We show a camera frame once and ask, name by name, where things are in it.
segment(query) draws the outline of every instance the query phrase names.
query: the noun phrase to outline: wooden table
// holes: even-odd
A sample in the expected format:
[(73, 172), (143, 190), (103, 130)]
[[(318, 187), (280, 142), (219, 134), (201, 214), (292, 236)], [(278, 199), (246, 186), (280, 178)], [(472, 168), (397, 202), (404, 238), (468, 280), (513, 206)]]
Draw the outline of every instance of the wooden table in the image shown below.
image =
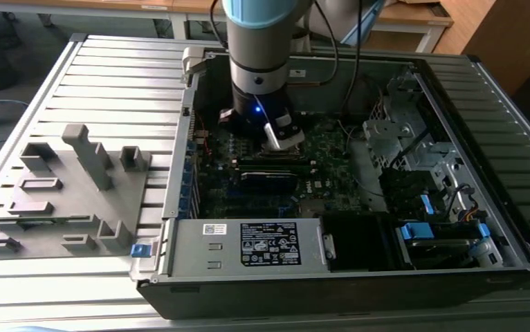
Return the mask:
[[(211, 0), (174, 0), (173, 10), (178, 16), (183, 16), (182, 20), (186, 22), (207, 21), (210, 5)], [(214, 19), (226, 21), (221, 6)], [(412, 50), (432, 53), (445, 29), (453, 24), (454, 20), (450, 17), (436, 16), (430, 7), (424, 4), (396, 3), (386, 7), (380, 15), (373, 31), (382, 33), (372, 36), (368, 48), (396, 49), (394, 44), (401, 43), (404, 39), (410, 40), (409, 36), (402, 36), (402, 33), (406, 33), (422, 36), (417, 39), (417, 45)], [(187, 35), (175, 35), (175, 38), (187, 39)]]
[[(35, 12), (38, 14), (86, 15), (106, 17), (133, 17), (149, 19), (169, 19), (173, 22), (173, 32), (177, 39), (189, 39), (190, 21), (209, 21), (211, 0), (0, 0), (0, 11)], [(215, 13), (217, 21), (226, 21), (222, 7)], [(445, 29), (453, 24), (449, 17), (437, 17), (425, 5), (397, 3), (382, 11), (373, 30), (388, 33), (409, 33), (422, 35), (416, 41), (417, 52), (432, 52)], [(388, 46), (398, 43), (384, 36), (373, 36)]]

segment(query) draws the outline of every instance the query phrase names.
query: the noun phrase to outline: table leg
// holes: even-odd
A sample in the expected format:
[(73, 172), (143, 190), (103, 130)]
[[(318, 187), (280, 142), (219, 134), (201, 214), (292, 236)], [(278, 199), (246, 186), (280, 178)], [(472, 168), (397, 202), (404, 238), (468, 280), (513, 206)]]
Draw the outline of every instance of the table leg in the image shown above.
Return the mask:
[(153, 19), (155, 23), (157, 37), (170, 38), (170, 20), (169, 19)]
[(45, 27), (50, 28), (54, 26), (51, 14), (38, 14), (38, 16)]
[(444, 31), (444, 26), (433, 26), (428, 33), (424, 35), (416, 52), (432, 53), (436, 45), (438, 44), (440, 38), (442, 37)]
[(173, 34), (175, 39), (190, 39), (190, 24), (185, 13), (171, 13)]

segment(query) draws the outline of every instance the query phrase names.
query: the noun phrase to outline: aluminum extrusion table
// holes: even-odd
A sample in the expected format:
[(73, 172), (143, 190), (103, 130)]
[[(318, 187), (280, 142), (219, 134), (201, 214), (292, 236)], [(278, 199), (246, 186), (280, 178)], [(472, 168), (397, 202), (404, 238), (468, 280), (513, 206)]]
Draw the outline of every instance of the aluminum extrusion table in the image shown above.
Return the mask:
[[(127, 143), (153, 153), (137, 236), (158, 235), (174, 128), (182, 111), (182, 55), (190, 45), (217, 47), (205, 41), (94, 35), (73, 38), (0, 151), (0, 205), (11, 195), (7, 185), (15, 184), (21, 175), (25, 144), (45, 140), (55, 149), (67, 149), (61, 139), (65, 125), (86, 123), (91, 140), (102, 142), (109, 151)], [(332, 52), (326, 48), (317, 51)], [(530, 197), (530, 125), (524, 116), (481, 63), (461, 56), (420, 57), (432, 65), (486, 155), (505, 172), (512, 194)], [(530, 199), (520, 205), (530, 220)], [(486, 322), (498, 329), (506, 324), (517, 326), (518, 320), (530, 323), (530, 289), (493, 293), (457, 308), (424, 311), (169, 321), (138, 293), (130, 268), (130, 257), (0, 261), (0, 329), (45, 326), (70, 331), (282, 331), (428, 322), (414, 326), (424, 331), (444, 331), (444, 324), (436, 322), (469, 320), (448, 324), (461, 330), (485, 327)], [(514, 320), (486, 321), (494, 318)]]

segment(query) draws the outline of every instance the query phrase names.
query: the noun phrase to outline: warning label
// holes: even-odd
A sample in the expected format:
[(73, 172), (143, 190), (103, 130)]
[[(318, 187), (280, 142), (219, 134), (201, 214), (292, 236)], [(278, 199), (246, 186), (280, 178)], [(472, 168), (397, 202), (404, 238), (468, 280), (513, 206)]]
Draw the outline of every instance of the warning label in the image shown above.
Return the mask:
[(245, 266), (301, 265), (296, 223), (242, 223), (241, 251)]

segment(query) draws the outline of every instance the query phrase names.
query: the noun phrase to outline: blue release tab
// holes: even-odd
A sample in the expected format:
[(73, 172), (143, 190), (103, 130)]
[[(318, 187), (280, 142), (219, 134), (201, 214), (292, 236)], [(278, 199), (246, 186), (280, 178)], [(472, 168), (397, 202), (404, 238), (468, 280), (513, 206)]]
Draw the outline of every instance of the blue release tab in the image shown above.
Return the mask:
[(430, 223), (408, 223), (401, 227), (405, 240), (410, 239), (433, 239), (433, 230)]
[(432, 206), (430, 197), (428, 195), (421, 195), (421, 200), (424, 201), (425, 210), (428, 211), (428, 214), (436, 214), (436, 211), (433, 210), (433, 206)]
[(485, 223), (478, 224), (478, 230), (481, 231), (481, 235), (485, 237), (490, 237), (490, 230)]
[(130, 253), (134, 258), (150, 258), (153, 257), (153, 246), (150, 244), (135, 244), (133, 245), (133, 251)]

